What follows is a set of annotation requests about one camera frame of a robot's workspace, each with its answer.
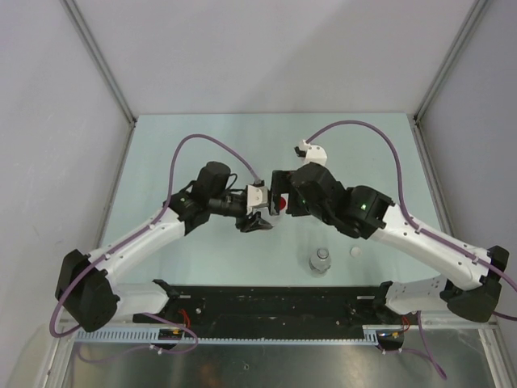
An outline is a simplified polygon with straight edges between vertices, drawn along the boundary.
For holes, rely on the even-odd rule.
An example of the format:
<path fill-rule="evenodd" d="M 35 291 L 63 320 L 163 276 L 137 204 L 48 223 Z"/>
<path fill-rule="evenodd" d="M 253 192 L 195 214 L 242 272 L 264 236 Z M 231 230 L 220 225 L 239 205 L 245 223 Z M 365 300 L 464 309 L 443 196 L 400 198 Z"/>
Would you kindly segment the clear bottle red label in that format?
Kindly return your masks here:
<path fill-rule="evenodd" d="M 280 208 L 278 212 L 275 211 L 273 207 L 270 207 L 267 211 L 267 214 L 264 216 L 264 219 L 271 225 L 272 228 L 276 227 L 280 224 L 284 218 L 286 213 L 286 206 Z"/>

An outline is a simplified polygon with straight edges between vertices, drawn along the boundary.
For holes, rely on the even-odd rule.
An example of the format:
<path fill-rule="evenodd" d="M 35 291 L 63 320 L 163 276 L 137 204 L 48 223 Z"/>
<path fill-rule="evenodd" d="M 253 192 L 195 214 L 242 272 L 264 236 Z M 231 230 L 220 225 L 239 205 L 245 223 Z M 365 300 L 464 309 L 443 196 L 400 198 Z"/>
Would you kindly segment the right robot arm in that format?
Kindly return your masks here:
<path fill-rule="evenodd" d="M 498 305 L 509 253 L 500 246 L 476 247 L 413 218 L 390 197 L 367 186 L 345 188 L 330 171 L 310 162 L 295 171 L 275 170 L 270 212 L 313 216 L 350 238 L 371 239 L 393 247 L 439 274 L 409 283 L 382 283 L 372 304 L 374 318 L 391 324 L 401 315 L 449 310 L 486 323 Z"/>

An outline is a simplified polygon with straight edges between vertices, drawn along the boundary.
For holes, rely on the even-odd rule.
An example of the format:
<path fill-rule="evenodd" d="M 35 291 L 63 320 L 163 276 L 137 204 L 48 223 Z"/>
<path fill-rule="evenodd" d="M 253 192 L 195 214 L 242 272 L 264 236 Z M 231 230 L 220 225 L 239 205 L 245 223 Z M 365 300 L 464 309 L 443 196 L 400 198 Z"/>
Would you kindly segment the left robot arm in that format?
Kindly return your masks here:
<path fill-rule="evenodd" d="M 171 195 L 157 214 L 114 243 L 87 254 L 68 253 L 55 292 L 64 308 L 86 332 L 97 331 L 113 318 L 151 313 L 159 322 L 177 317 L 179 304 L 161 280 L 124 285 L 123 275 L 162 247 L 186 237 L 212 215 L 232 217 L 242 233 L 269 230 L 261 210 L 268 205 L 262 180 L 243 189 L 229 185 L 232 172 L 221 162 L 208 162 L 186 187 Z"/>

